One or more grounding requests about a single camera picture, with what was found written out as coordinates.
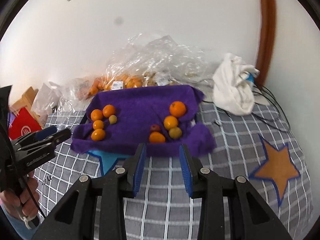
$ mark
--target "red box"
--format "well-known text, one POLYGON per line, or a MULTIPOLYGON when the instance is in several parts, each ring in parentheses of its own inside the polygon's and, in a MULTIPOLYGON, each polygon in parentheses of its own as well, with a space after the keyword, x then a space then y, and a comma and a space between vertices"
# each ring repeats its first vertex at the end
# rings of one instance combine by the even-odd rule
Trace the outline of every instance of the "red box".
POLYGON ((25 107, 23 107, 20 109, 18 115, 9 128, 9 137, 11 140, 15 140, 16 138, 25 135, 26 133, 40 130, 41 127, 38 122, 33 119, 29 111, 25 107))

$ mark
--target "purple cloth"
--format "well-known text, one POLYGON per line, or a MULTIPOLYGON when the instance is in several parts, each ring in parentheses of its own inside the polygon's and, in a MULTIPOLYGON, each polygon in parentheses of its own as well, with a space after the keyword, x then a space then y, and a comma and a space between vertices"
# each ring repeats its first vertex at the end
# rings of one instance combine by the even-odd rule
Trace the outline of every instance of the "purple cloth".
POLYGON ((187 144, 193 156, 211 152, 216 146, 208 128, 197 123, 191 127, 190 121, 198 111, 198 104, 204 95, 201 91, 188 85, 141 87, 134 89, 115 90, 98 93, 86 110, 103 109, 106 105, 116 108, 118 121, 110 125, 107 118, 103 119, 106 137, 102 141, 92 141, 92 121, 79 125, 73 132, 71 149, 78 153, 89 150, 101 150, 119 154, 134 155, 139 143, 147 143, 147 155, 157 157, 179 156, 179 146, 187 144), (163 126, 163 120, 170 115, 169 106, 174 101, 182 101, 186 114, 179 118, 178 127, 182 137, 173 140, 163 126), (166 143, 148 143, 150 126, 158 124, 166 143))

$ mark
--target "checkered blanket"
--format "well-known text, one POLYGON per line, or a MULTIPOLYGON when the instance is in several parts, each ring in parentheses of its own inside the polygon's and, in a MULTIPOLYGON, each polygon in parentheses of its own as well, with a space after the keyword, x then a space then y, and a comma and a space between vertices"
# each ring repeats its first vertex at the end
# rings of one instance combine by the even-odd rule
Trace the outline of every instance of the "checkered blanket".
MULTIPOLYGON (((276 111, 271 106, 256 105, 253 112, 275 119, 276 111)), ((48 118, 46 127, 62 123, 73 128, 79 124, 84 111, 54 114, 48 118)), ((252 185, 278 215, 293 238, 307 226, 313 210, 310 178, 305 157, 294 136, 272 129, 252 115, 229 116, 219 111, 214 104, 202 103, 196 116, 216 139, 217 147, 212 153, 202 156, 205 167, 220 176, 248 177, 263 160, 265 154, 258 134, 271 144, 281 147, 289 143, 293 163, 301 178, 289 182, 280 208, 274 186, 268 181, 251 180, 252 185)), ((283 119, 275 122, 278 128, 287 128, 283 119)), ((82 174, 100 176, 99 160, 87 154, 70 150, 71 139, 60 144, 57 156, 36 169, 38 191, 44 213, 48 214, 63 194, 82 174)), ((226 239, 230 238, 228 200, 224 198, 226 239)), ((180 163, 177 158, 147 158, 140 191, 134 199, 124 199, 125 226, 128 240, 147 239, 196 239, 199 227, 201 200, 188 197, 183 183, 180 163)), ((99 238, 100 199, 98 199, 95 239, 99 238)))

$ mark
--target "white towel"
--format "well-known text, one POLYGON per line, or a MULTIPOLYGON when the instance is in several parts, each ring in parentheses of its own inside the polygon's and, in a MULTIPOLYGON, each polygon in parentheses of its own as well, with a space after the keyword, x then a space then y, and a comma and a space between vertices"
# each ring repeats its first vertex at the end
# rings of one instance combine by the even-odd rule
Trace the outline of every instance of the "white towel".
POLYGON ((246 79, 250 74, 257 77, 259 73, 259 70, 252 65, 246 65, 240 57, 226 54, 213 75, 213 102, 217 107, 235 115, 250 114, 254 96, 250 82, 246 79))

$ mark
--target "human hand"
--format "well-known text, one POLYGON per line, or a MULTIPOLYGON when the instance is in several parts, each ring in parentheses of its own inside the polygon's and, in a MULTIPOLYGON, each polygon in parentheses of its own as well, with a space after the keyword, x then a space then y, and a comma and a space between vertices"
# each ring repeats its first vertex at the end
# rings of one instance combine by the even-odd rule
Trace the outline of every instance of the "human hand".
MULTIPOLYGON (((28 186, 33 194, 33 197, 38 202, 40 199, 39 194, 36 192, 38 188, 38 181, 33 178, 34 171, 29 173, 28 177, 28 186)), ((17 197, 14 192, 10 189, 4 190, 0 193, 0 199, 3 202, 3 205, 6 211, 12 216, 17 219, 20 219, 18 212, 16 211, 15 207, 19 207, 24 204, 22 208, 22 212, 26 217, 33 218, 38 213, 38 208, 36 207, 35 203, 33 202, 32 198, 29 195, 27 189, 25 189, 19 197, 17 197)))

